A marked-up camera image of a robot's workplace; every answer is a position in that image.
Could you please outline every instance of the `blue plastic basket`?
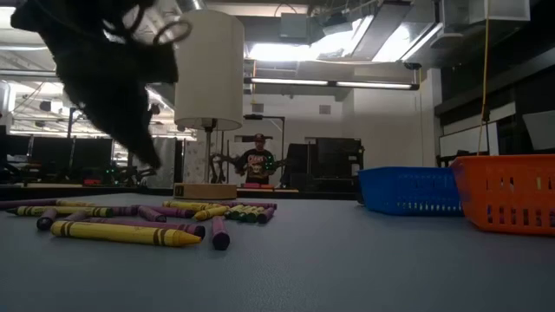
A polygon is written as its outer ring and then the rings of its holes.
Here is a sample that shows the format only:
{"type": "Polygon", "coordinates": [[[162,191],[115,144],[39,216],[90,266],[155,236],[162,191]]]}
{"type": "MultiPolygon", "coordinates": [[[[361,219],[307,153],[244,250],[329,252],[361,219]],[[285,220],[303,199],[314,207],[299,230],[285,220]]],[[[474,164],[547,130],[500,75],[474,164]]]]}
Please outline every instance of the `blue plastic basket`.
{"type": "Polygon", "coordinates": [[[463,216],[451,168],[383,167],[358,173],[364,204],[400,216],[463,216]]]}

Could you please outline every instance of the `graphic t-shirt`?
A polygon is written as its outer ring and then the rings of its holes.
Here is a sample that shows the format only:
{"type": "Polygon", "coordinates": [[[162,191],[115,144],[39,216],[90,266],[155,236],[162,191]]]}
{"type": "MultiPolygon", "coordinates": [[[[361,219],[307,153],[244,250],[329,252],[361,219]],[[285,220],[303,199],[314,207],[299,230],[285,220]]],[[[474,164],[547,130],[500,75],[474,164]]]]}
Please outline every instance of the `graphic t-shirt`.
{"type": "Polygon", "coordinates": [[[246,151],[238,162],[238,168],[246,165],[245,183],[268,184],[274,162],[273,155],[266,151],[257,151],[255,148],[246,151]]]}

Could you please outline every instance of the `lampshade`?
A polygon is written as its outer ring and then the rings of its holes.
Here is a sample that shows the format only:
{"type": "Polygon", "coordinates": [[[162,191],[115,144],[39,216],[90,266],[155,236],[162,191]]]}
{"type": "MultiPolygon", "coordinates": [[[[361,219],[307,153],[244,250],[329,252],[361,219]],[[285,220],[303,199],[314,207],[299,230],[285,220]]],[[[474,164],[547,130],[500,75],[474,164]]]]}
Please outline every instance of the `lampshade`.
{"type": "Polygon", "coordinates": [[[243,125],[243,24],[212,10],[187,12],[193,31],[176,49],[180,80],[175,87],[175,123],[213,130],[243,125]]]}

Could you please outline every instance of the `orange plastic basket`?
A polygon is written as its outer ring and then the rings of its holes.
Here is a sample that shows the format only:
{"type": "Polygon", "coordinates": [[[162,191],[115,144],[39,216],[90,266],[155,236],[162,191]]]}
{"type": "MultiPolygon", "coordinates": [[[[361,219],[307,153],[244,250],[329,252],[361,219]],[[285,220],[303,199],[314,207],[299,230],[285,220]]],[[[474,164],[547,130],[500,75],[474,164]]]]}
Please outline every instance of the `orange plastic basket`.
{"type": "Polygon", "coordinates": [[[480,229],[555,235],[555,155],[459,157],[451,167],[480,229]]]}

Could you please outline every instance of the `desk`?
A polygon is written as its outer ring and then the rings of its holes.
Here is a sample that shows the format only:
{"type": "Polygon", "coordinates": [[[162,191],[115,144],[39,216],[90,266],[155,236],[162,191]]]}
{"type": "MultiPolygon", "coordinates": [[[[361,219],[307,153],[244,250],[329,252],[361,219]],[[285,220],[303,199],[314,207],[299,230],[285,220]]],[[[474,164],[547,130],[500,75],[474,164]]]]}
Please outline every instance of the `desk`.
{"type": "Polygon", "coordinates": [[[355,201],[248,200],[277,202],[276,217],[227,221],[227,251],[215,251],[210,234],[182,249],[52,237],[35,218],[0,212],[0,311],[554,309],[553,238],[484,233],[464,218],[385,216],[355,201]]]}

